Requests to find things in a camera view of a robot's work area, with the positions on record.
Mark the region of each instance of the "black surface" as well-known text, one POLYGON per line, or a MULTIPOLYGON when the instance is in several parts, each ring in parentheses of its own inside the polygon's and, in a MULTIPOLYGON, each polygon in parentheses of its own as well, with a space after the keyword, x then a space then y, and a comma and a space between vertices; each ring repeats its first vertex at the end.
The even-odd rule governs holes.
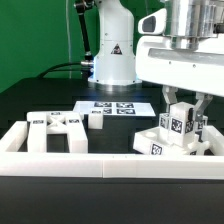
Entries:
MULTIPOLYGON (((178 99, 192 103, 193 95, 180 91, 178 99)), ((0 133, 29 111, 72 110, 76 100, 150 102, 157 115, 165 109, 158 86, 111 94, 81 80, 24 79, 0 94, 0 133)), ((215 98, 206 111, 221 131, 223 108, 215 98)), ((89 151, 134 153, 134 132, 156 126, 157 118, 105 117, 104 131, 87 130, 89 151)), ((49 144, 54 138, 48 137, 49 144)), ((66 152, 65 136, 59 139, 54 150, 64 146, 66 152)), ((219 180, 0 177, 0 224, 223 223, 223 206, 219 180)))

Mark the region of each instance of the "warning sticker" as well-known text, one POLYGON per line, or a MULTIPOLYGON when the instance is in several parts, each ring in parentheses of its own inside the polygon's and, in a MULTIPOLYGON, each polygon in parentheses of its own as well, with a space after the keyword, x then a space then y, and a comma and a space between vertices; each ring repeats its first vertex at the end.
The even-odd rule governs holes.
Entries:
POLYGON ((120 49, 118 44, 114 47, 114 49, 112 50, 111 54, 120 54, 120 55, 122 55, 121 49, 120 49))

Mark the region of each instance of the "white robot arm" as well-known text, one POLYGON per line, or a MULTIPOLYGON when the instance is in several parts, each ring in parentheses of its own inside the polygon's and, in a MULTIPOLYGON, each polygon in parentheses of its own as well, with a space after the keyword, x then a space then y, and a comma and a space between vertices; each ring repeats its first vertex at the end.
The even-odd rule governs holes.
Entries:
POLYGON ((164 85, 168 109, 159 127, 136 133, 136 150, 203 155, 209 148, 224 155, 224 137, 203 116, 212 95, 224 96, 223 12, 224 1, 165 0, 164 9, 140 21, 139 32, 147 36, 138 43, 136 71, 140 79, 164 85), (196 91, 197 104, 177 103, 177 88, 196 91))
POLYGON ((109 91, 140 86, 141 81, 136 78, 133 54, 133 15, 121 5, 120 0, 84 2, 86 6, 81 5, 82 10, 85 7, 91 8, 94 2, 100 16, 100 51, 94 57, 90 86, 109 91))

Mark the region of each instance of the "white cube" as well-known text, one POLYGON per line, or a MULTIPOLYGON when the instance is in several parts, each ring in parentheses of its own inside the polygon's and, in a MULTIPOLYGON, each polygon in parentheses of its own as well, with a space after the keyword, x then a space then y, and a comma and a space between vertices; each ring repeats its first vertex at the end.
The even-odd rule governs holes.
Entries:
POLYGON ((102 129, 103 128, 103 108, 92 108, 89 113, 88 119, 89 129, 102 129))

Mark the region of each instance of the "black cable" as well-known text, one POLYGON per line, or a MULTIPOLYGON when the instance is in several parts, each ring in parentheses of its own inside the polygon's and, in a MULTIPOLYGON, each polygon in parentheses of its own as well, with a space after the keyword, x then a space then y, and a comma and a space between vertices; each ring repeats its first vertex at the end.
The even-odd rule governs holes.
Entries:
POLYGON ((75 72, 79 72, 79 71, 89 71, 89 69, 57 69, 57 70, 52 70, 52 71, 49 71, 49 72, 70 72, 70 71, 75 71, 75 72))
POLYGON ((59 65, 54 65, 54 66, 48 68, 47 70, 45 70, 44 72, 41 72, 37 76, 37 78, 42 79, 48 72, 51 72, 57 68, 62 68, 62 67, 71 66, 71 65, 81 65, 81 62, 76 61, 76 62, 68 62, 68 63, 59 64, 59 65))

